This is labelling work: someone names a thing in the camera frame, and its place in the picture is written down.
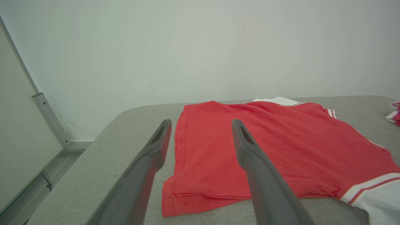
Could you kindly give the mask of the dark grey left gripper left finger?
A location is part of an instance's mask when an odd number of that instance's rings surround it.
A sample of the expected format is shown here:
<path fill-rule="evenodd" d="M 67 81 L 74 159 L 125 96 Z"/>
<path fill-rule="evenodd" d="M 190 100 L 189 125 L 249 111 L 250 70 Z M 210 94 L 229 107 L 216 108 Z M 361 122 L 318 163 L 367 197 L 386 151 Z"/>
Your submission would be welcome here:
<path fill-rule="evenodd" d="M 87 225 L 143 225 L 155 174 L 165 161 L 172 122 L 161 122 Z"/>

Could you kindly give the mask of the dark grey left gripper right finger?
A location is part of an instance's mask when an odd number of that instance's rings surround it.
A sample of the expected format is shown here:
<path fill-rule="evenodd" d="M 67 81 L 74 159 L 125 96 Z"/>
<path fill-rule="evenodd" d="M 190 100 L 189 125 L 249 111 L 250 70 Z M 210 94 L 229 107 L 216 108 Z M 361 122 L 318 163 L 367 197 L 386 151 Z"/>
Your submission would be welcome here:
<path fill-rule="evenodd" d="M 236 157 L 246 172 L 258 225 L 315 225 L 250 131 L 232 121 Z"/>

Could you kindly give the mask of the red shirt with white sleeves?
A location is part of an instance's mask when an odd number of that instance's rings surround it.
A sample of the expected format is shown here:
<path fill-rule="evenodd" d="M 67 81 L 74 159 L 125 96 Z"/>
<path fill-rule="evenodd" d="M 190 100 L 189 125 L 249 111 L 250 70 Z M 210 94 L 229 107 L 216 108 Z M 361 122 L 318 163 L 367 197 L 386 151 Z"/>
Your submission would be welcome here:
<path fill-rule="evenodd" d="M 188 104 L 177 120 L 174 175 L 162 188 L 162 215 L 221 208 L 251 198 L 234 146 L 241 120 L 299 198 L 337 198 L 367 211 L 372 225 L 400 225 L 400 165 L 390 151 L 344 121 L 384 109 L 379 96 L 340 97 L 324 107 L 283 97 L 250 103 Z"/>

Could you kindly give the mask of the red shorts with white hems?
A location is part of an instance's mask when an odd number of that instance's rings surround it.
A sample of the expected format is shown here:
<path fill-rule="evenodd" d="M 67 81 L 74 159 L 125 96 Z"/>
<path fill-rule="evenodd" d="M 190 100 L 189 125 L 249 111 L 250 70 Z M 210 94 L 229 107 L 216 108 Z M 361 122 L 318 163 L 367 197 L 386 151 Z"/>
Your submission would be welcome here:
<path fill-rule="evenodd" d="M 391 104 L 389 104 L 389 107 L 391 109 L 394 109 L 394 111 L 386 116 L 385 119 L 400 127 L 400 101 L 392 102 Z"/>

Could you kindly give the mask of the white partition panel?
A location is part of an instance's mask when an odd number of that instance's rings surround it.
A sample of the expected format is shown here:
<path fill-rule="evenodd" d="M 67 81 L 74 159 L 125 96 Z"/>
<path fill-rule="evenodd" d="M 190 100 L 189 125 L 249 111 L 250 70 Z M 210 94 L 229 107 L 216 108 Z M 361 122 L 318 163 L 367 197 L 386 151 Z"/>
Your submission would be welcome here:
<path fill-rule="evenodd" d="M 62 151 L 0 23 L 0 216 Z"/>

